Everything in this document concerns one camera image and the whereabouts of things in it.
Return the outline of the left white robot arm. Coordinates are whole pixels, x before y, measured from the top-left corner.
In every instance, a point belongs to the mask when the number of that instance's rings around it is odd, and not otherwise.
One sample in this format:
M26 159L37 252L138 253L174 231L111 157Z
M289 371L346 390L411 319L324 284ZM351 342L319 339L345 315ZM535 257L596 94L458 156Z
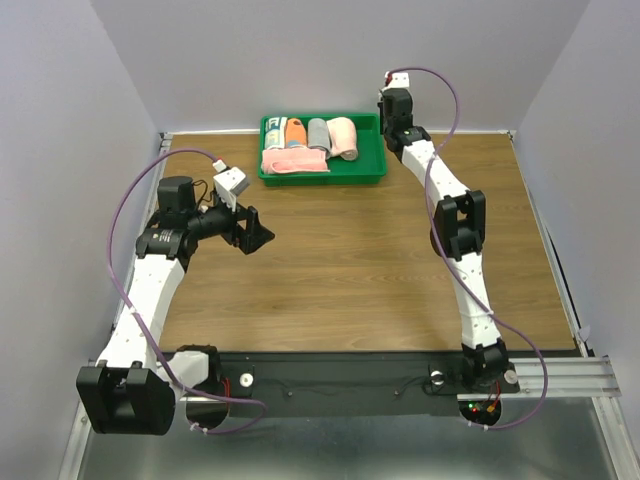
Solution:
M99 434L164 435L184 396L202 396L224 407L236 403L220 355L210 345L180 347L166 357L158 342L174 294L200 241L221 237L248 255L274 239L254 207L239 204L248 187L237 167L213 178L212 204L200 204L195 181L162 179L157 209L135 243L133 278L124 308L96 363L80 369L76 388Z

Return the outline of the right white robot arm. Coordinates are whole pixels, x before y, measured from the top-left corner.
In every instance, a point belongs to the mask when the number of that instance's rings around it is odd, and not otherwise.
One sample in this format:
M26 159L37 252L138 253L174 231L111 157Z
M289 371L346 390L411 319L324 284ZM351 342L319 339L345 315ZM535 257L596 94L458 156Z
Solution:
M425 189L431 243L452 277L462 327L461 381L472 390L482 390L509 368L506 344L492 318L483 273L486 197L459 181L440 158L426 130L413 124L408 89L383 88L378 106L387 147Z

